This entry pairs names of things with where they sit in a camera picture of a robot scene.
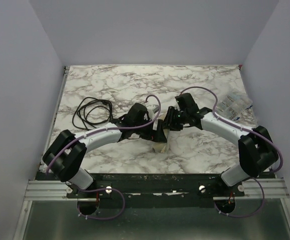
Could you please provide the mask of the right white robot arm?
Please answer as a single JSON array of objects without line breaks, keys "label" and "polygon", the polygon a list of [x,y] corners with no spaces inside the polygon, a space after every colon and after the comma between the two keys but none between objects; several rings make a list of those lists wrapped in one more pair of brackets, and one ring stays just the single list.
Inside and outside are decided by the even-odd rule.
[{"label": "right white robot arm", "polygon": [[208,131],[238,147],[239,162],[220,175],[220,183],[228,187],[240,181],[259,176],[278,160],[278,152],[266,128],[233,127],[233,122],[224,123],[217,119],[212,110],[199,108],[190,93],[175,97],[178,109],[168,108],[163,127],[170,131],[181,131],[184,125]]}]

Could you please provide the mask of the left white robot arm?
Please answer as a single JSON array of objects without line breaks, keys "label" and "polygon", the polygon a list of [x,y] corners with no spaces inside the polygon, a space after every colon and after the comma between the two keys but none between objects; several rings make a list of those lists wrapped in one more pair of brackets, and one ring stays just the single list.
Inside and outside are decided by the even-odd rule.
[{"label": "left white robot arm", "polygon": [[159,119],[154,128],[153,119],[146,106],[136,103],[125,115],[103,127],[80,133],[64,130],[43,155],[46,172],[52,171],[63,183],[69,182],[82,190],[90,190],[94,178],[81,168],[85,154],[104,145],[126,140],[133,134],[154,143],[167,143],[162,120]]}]

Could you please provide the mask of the beige umbrella case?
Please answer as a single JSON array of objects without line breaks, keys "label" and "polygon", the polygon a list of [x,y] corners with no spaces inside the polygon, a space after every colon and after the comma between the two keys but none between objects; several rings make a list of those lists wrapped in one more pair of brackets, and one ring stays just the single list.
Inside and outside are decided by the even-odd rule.
[{"label": "beige umbrella case", "polygon": [[[166,116],[166,113],[164,113],[162,116],[160,116],[158,118],[158,120],[159,119],[164,120],[165,116]],[[168,141],[167,141],[167,143],[157,143],[157,142],[154,141],[154,143],[152,145],[152,148],[154,149],[154,151],[156,153],[158,153],[158,152],[159,153],[166,153],[168,151],[168,149],[169,149],[169,141],[170,141],[170,130],[169,130],[169,135],[168,135]]]}]

